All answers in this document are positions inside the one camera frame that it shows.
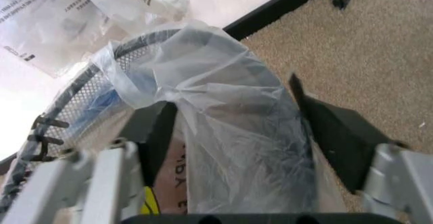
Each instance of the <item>plastic bag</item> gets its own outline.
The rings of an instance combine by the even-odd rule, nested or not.
[[[187,205],[188,213],[288,213],[342,206],[333,177],[318,168],[324,160],[313,157],[308,127],[285,87],[221,29],[201,22],[180,30],[166,26],[123,45],[112,43],[91,61],[45,113],[70,126],[38,125],[31,132],[64,141],[50,145],[49,156],[72,146],[107,145],[131,108],[173,101],[178,115],[172,143],[186,146],[182,168],[188,199],[178,206]],[[29,168],[29,156],[39,152],[37,142],[26,142],[18,163]],[[173,172],[173,165],[167,165]],[[7,179],[3,206],[11,203],[7,197],[25,167],[10,171],[14,176]]]
[[[0,0],[0,44],[57,77],[125,33],[90,0]]]
[[[180,21],[189,0],[92,0],[108,17],[131,35],[167,21]]]
[[[107,59],[114,57],[112,48],[100,53],[106,56],[92,61],[127,104],[148,106],[153,97],[178,106],[189,213],[317,210],[312,150],[301,114],[281,82],[245,46],[220,29],[193,23],[131,61],[126,73]],[[144,82],[144,74],[155,82]]]

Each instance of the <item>carpet floor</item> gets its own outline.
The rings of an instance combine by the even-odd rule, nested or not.
[[[282,81],[433,154],[433,0],[311,0],[242,41]],[[359,199],[342,190],[349,211]]]

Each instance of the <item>plastic wrapping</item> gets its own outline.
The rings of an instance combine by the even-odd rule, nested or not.
[[[126,34],[90,0],[0,0],[0,45],[52,77]]]
[[[341,206],[334,183],[316,174],[308,127],[285,87],[222,30],[192,22],[112,43],[91,61],[44,115],[69,127],[41,124],[31,132],[64,141],[51,144],[49,156],[108,144],[131,108],[173,101],[179,111],[172,142],[186,146],[188,213],[320,211],[321,192],[335,195],[326,205]],[[36,142],[24,145],[24,167],[10,170],[15,182],[38,152]]]
[[[180,21],[189,7],[189,0],[92,0],[92,2],[134,36],[152,25]]]

